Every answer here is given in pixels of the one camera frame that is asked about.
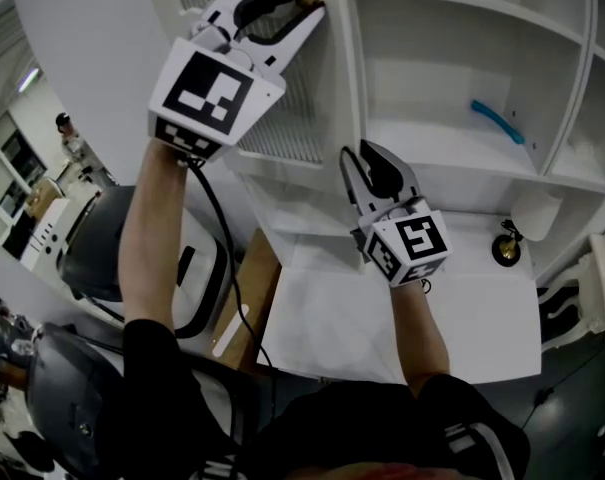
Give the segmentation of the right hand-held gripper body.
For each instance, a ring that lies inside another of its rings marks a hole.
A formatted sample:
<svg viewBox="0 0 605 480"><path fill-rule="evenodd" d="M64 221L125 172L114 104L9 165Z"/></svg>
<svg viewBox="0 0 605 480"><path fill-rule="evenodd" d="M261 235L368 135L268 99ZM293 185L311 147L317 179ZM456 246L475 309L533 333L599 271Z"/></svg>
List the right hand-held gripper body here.
<svg viewBox="0 0 605 480"><path fill-rule="evenodd" d="M431 276L452 254L442 213L412 197L358 219L358 250L391 287Z"/></svg>

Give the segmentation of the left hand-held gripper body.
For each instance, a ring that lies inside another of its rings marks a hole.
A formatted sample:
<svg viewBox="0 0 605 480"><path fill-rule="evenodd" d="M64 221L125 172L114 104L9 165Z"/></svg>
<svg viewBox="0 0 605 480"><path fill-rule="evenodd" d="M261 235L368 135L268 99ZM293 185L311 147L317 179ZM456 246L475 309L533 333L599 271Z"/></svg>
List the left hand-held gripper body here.
<svg viewBox="0 0 605 480"><path fill-rule="evenodd" d="M284 96L287 30L271 36L198 16L171 46L148 104L149 136L205 162L234 148Z"/></svg>

